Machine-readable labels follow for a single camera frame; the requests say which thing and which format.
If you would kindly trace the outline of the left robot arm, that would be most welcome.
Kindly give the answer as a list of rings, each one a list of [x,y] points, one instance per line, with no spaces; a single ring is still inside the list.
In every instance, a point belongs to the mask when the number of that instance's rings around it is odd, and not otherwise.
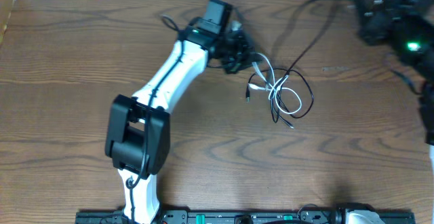
[[[114,99],[104,152],[123,181],[123,223],[152,223],[159,213],[157,174],[170,150],[170,116],[191,82],[211,60],[219,60],[227,74],[250,67],[254,44],[242,25],[231,20],[232,12],[231,4],[209,0],[205,14],[183,29],[161,15],[162,23],[176,32],[170,55],[146,85]]]

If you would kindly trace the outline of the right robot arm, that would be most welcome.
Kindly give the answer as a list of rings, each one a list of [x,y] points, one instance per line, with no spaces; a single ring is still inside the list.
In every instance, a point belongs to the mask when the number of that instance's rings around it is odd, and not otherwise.
[[[425,127],[425,143],[433,159],[433,24],[425,16],[433,0],[352,0],[360,28],[359,37],[368,45],[389,45],[400,62],[412,67],[425,82],[416,91],[419,113]]]

